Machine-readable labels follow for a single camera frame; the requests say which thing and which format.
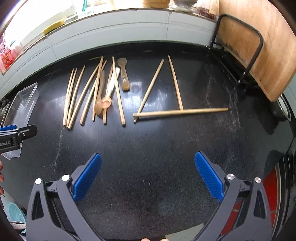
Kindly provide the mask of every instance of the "white tile wall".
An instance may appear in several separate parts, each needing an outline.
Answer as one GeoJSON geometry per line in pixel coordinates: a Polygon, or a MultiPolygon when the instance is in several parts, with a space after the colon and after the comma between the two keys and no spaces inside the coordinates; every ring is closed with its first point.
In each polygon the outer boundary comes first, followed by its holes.
{"type": "Polygon", "coordinates": [[[138,9],[95,15],[49,34],[0,75],[0,99],[39,69],[109,44],[161,40],[208,45],[215,23],[188,14],[138,9]]]}
{"type": "Polygon", "coordinates": [[[109,26],[68,38],[53,45],[52,49],[59,60],[98,46],[141,40],[166,40],[167,28],[167,24],[163,23],[130,23],[109,26]]]}

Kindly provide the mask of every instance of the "red packaging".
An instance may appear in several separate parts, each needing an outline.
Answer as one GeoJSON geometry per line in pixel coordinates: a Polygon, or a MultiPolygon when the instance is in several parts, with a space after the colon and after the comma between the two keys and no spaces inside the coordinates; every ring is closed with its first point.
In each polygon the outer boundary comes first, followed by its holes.
{"type": "Polygon", "coordinates": [[[10,49],[4,38],[1,39],[2,41],[0,43],[0,58],[5,69],[8,69],[9,66],[15,61],[15,58],[13,57],[12,50],[10,49]]]}

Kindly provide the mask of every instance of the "yellow sponge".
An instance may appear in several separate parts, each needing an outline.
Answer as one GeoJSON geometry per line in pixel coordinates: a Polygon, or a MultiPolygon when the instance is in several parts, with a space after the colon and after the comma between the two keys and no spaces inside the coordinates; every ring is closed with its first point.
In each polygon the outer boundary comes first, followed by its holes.
{"type": "Polygon", "coordinates": [[[53,31],[54,29],[56,29],[56,28],[58,28],[58,27],[60,27],[60,26],[62,26],[62,25],[64,25],[64,24],[65,24],[65,19],[63,18],[63,19],[61,19],[61,20],[59,20],[59,21],[57,21],[57,22],[55,22],[55,23],[49,25],[46,29],[44,29],[44,30],[42,31],[42,33],[43,33],[44,35],[46,35],[46,34],[48,34],[49,32],[53,31]]]}

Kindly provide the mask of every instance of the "blue gripper pad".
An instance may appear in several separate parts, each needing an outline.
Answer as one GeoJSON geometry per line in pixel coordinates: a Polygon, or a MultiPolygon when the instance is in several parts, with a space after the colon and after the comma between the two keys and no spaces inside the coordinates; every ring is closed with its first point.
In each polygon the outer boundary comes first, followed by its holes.
{"type": "Polygon", "coordinates": [[[201,152],[195,154],[194,163],[212,197],[222,202],[224,198],[223,183],[201,152]]]}
{"type": "Polygon", "coordinates": [[[85,165],[79,166],[74,171],[75,173],[80,168],[84,169],[73,185],[73,199],[76,203],[84,200],[101,166],[102,166],[101,155],[99,155],[98,153],[95,153],[94,155],[92,155],[92,157],[88,160],[88,162],[85,165]]]}
{"type": "Polygon", "coordinates": [[[0,127],[0,131],[11,131],[17,129],[16,125],[0,127]]]}

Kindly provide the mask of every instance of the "wooden chopstick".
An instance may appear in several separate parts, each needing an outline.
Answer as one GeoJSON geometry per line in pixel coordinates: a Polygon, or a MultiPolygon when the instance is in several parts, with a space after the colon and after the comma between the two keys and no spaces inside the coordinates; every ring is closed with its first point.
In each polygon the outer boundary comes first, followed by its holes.
{"type": "Polygon", "coordinates": [[[93,108],[92,108],[92,120],[93,121],[94,121],[95,116],[96,116],[96,113],[94,111],[94,106],[96,104],[96,96],[98,94],[98,88],[99,88],[99,82],[100,82],[100,75],[101,75],[103,59],[104,59],[104,56],[102,56],[101,60],[100,60],[99,69],[98,69],[98,73],[97,73],[97,76],[96,76],[96,85],[95,85],[95,88],[94,88],[94,98],[93,98],[93,108]]]}
{"type": "Polygon", "coordinates": [[[112,62],[113,62],[113,72],[114,72],[114,80],[115,80],[115,89],[116,89],[116,95],[117,95],[117,101],[118,101],[118,108],[119,108],[119,114],[120,114],[121,124],[123,126],[125,126],[126,125],[126,120],[124,118],[124,113],[123,113],[123,108],[122,108],[122,103],[121,103],[121,98],[120,98],[120,92],[119,92],[117,74],[116,74],[116,69],[115,69],[114,56],[112,56],[112,62]]]}
{"type": "Polygon", "coordinates": [[[75,82],[76,72],[77,72],[77,69],[75,69],[75,72],[73,74],[70,89],[69,89],[69,92],[68,92],[68,97],[67,97],[67,106],[66,106],[66,111],[67,111],[66,112],[66,127],[67,128],[68,128],[68,114],[69,114],[68,111],[69,111],[70,99],[71,99],[71,95],[72,95],[72,89],[73,89],[73,85],[74,85],[74,82],[75,82]]]}
{"type": "Polygon", "coordinates": [[[164,110],[164,111],[134,113],[133,116],[134,117],[151,117],[151,116],[168,116],[168,115],[186,115],[186,114],[197,114],[197,113],[221,112],[221,111],[227,111],[227,110],[228,108],[164,110]]]}
{"type": "Polygon", "coordinates": [[[102,66],[102,68],[101,68],[101,73],[102,73],[102,71],[104,70],[106,63],[107,63],[107,60],[105,60],[103,66],[102,66]]]}
{"type": "Polygon", "coordinates": [[[93,94],[94,94],[94,89],[95,89],[95,87],[96,87],[96,80],[95,80],[95,82],[94,82],[94,84],[93,84],[93,86],[92,86],[92,88],[91,88],[91,91],[90,91],[90,93],[89,93],[89,97],[87,98],[87,101],[86,101],[86,104],[85,104],[85,106],[84,106],[84,109],[83,109],[83,112],[82,112],[82,115],[81,115],[81,118],[80,118],[80,124],[83,126],[84,125],[84,121],[85,121],[85,117],[86,117],[86,113],[87,113],[87,110],[88,110],[88,108],[89,108],[89,104],[90,104],[90,102],[91,102],[91,98],[92,98],[92,96],[93,96],[93,94]]]}
{"type": "Polygon", "coordinates": [[[93,79],[93,77],[94,77],[96,71],[98,70],[99,65],[100,65],[100,64],[97,65],[97,67],[95,68],[95,70],[93,71],[93,73],[91,74],[91,76],[89,77],[89,80],[87,81],[87,83],[86,83],[86,85],[85,85],[85,87],[84,87],[84,89],[83,89],[83,91],[82,91],[82,93],[81,93],[81,95],[80,95],[80,97],[79,97],[78,103],[77,103],[76,106],[75,106],[75,109],[74,109],[73,115],[72,115],[71,120],[70,120],[70,124],[69,124],[69,126],[68,126],[68,129],[69,129],[69,130],[72,129],[72,126],[73,126],[74,120],[75,120],[76,115],[77,115],[77,113],[78,113],[78,110],[79,110],[79,108],[80,108],[80,106],[81,106],[82,100],[83,100],[83,98],[84,98],[84,96],[85,96],[85,94],[86,94],[86,91],[87,91],[87,89],[88,89],[88,87],[89,87],[89,85],[90,85],[90,83],[91,83],[91,81],[92,81],[92,79],[93,79]]]}
{"type": "Polygon", "coordinates": [[[72,77],[73,77],[73,73],[74,73],[74,69],[72,69],[72,73],[69,79],[69,83],[68,83],[68,88],[67,88],[67,93],[66,93],[66,99],[65,99],[65,106],[64,106],[64,118],[63,118],[63,125],[66,126],[67,125],[67,117],[66,115],[68,114],[66,111],[66,106],[67,106],[67,99],[68,99],[68,94],[69,94],[69,89],[70,89],[70,85],[72,82],[72,77]]]}
{"type": "Polygon", "coordinates": [[[172,63],[169,55],[168,55],[168,61],[170,62],[170,69],[171,69],[172,74],[173,74],[173,79],[174,79],[175,89],[176,89],[176,93],[177,93],[177,100],[178,100],[179,109],[182,110],[183,109],[183,104],[182,104],[182,100],[181,100],[181,95],[180,95],[180,90],[179,90],[179,86],[178,86],[178,82],[177,82],[177,77],[176,77],[176,74],[175,74],[173,63],[172,63]]]}
{"type": "MultiPolygon", "coordinates": [[[[109,72],[109,77],[108,77],[108,82],[107,82],[107,87],[106,87],[106,93],[105,96],[107,95],[107,91],[108,91],[108,86],[110,84],[110,80],[112,77],[112,73],[113,73],[113,66],[111,66],[110,68],[110,72],[109,72]]],[[[106,125],[107,124],[107,108],[103,109],[103,124],[106,125]]]]}
{"type": "MultiPolygon", "coordinates": [[[[139,110],[138,110],[138,113],[141,113],[141,111],[143,110],[144,105],[145,105],[145,103],[146,103],[146,101],[147,101],[147,99],[148,99],[148,96],[150,95],[150,92],[151,92],[151,90],[152,90],[152,87],[153,87],[153,85],[154,85],[154,83],[155,83],[155,81],[156,81],[156,78],[157,78],[157,76],[158,76],[158,73],[159,73],[159,71],[160,71],[160,69],[161,69],[161,67],[162,67],[164,61],[165,61],[165,60],[162,59],[161,62],[160,62],[160,64],[159,64],[159,66],[158,66],[158,68],[157,68],[157,70],[156,70],[156,72],[155,72],[155,74],[154,74],[154,76],[153,76],[153,78],[152,78],[152,80],[151,80],[151,82],[150,82],[150,85],[149,85],[149,87],[148,87],[148,89],[147,89],[147,91],[146,91],[146,94],[145,94],[145,96],[144,96],[144,98],[143,98],[143,100],[142,100],[142,103],[141,103],[141,105],[140,105],[140,108],[139,108],[139,110]]],[[[133,120],[134,123],[136,123],[137,120],[138,120],[138,117],[134,118],[134,120],[133,120]]]]}
{"type": "Polygon", "coordinates": [[[74,104],[75,104],[75,99],[76,99],[76,95],[77,95],[78,87],[79,87],[79,85],[80,85],[80,81],[81,81],[81,78],[82,78],[82,75],[83,75],[84,69],[85,69],[85,65],[83,66],[83,69],[82,69],[81,72],[80,72],[80,75],[79,75],[78,81],[77,81],[77,83],[76,83],[76,86],[75,86],[75,89],[74,89],[74,92],[73,92],[73,96],[72,96],[72,100],[71,100],[71,104],[70,104],[70,109],[69,109],[69,113],[68,113],[67,126],[69,126],[69,124],[70,124],[71,115],[72,115],[73,107],[74,107],[74,104]]]}

